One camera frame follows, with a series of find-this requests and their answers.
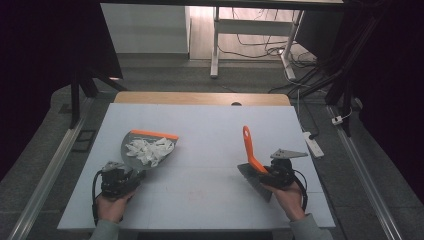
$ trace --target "white wall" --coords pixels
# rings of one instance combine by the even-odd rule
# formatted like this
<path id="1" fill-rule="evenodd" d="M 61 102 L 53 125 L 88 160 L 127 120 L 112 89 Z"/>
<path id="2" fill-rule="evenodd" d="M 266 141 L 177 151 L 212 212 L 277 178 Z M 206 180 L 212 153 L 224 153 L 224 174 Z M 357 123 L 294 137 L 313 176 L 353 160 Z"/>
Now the white wall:
<path id="1" fill-rule="evenodd" d="M 117 53 L 188 53 L 189 8 L 102 3 Z"/>

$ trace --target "hand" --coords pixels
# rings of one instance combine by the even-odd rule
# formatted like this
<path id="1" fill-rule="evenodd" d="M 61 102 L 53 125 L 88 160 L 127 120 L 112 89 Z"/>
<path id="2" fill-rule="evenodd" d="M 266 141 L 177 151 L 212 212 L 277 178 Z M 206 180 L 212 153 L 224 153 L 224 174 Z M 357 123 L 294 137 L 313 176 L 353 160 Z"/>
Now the hand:
<path id="1" fill-rule="evenodd" d="M 124 215 L 128 200 L 135 194 L 135 192 L 136 191 L 134 190 L 118 199 L 106 198 L 100 194 L 100 196 L 96 199 L 99 220 L 103 219 L 114 223 L 119 223 L 122 216 Z"/>
<path id="2" fill-rule="evenodd" d="M 265 184 L 263 186 L 274 193 L 290 221 L 298 221 L 306 217 L 302 209 L 302 191 L 296 182 L 283 190 Z"/>

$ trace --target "gray floor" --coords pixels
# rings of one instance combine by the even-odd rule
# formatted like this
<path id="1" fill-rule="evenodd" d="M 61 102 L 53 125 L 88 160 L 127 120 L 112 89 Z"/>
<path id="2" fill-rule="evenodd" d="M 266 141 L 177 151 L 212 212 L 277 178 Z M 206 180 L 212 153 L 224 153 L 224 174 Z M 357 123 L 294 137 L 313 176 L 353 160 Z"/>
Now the gray floor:
<path id="1" fill-rule="evenodd" d="M 209 78 L 208 61 L 189 61 L 179 57 L 140 59 L 121 57 L 125 80 L 120 83 L 130 90 L 195 91 L 267 93 L 274 87 L 287 84 L 278 62 L 222 62 L 220 76 Z M 295 69 L 301 76 L 307 69 Z M 103 93 L 91 107 L 83 131 L 99 130 L 108 104 L 116 91 L 96 81 Z M 287 93 L 288 89 L 273 92 Z M 316 138 L 325 157 L 314 159 L 317 172 L 327 195 L 336 228 L 330 229 L 335 239 L 387 239 L 381 223 L 355 172 L 340 140 L 338 130 L 331 124 L 322 92 L 300 101 L 299 118 L 307 131 Z M 0 238 L 10 235 L 28 199 L 52 159 L 70 123 L 69 87 L 57 91 L 52 107 L 32 141 L 15 166 L 0 183 Z M 360 109 L 351 116 L 352 139 L 371 173 L 380 194 L 389 207 L 404 239 L 423 239 L 424 208 L 411 191 L 396 167 L 363 128 L 358 119 Z M 84 233 L 58 231 L 57 224 L 75 187 L 88 157 L 88 142 L 75 143 L 49 197 L 41 209 L 28 239 L 87 239 Z M 291 239 L 289 230 L 274 231 L 274 239 Z"/>

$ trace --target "gray sleeve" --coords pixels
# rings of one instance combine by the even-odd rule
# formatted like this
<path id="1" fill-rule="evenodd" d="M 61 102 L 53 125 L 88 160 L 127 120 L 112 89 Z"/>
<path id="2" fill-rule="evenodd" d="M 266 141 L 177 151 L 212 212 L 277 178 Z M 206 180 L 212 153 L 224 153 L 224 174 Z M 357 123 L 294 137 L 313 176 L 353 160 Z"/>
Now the gray sleeve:
<path id="1" fill-rule="evenodd" d="M 106 220 L 99 220 L 90 240 L 118 240 L 118 234 L 118 224 Z"/>
<path id="2" fill-rule="evenodd" d="M 312 214 L 307 214 L 302 220 L 290 222 L 290 227 L 296 240 L 333 240 L 330 231 L 318 227 Z"/>

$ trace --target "crumpled white cloth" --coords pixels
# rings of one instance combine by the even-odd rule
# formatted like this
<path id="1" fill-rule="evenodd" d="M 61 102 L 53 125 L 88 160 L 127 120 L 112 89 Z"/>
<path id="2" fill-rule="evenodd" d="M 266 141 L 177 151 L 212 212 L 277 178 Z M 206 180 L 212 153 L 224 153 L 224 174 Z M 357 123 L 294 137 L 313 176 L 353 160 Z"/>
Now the crumpled white cloth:
<path id="1" fill-rule="evenodd" d="M 136 157 L 143 165 L 151 162 L 151 167 L 156 167 L 166 155 L 174 150 L 174 143 L 166 138 L 153 143 L 149 143 L 144 139 L 135 139 L 125 146 L 130 150 L 127 152 L 127 156 Z"/>

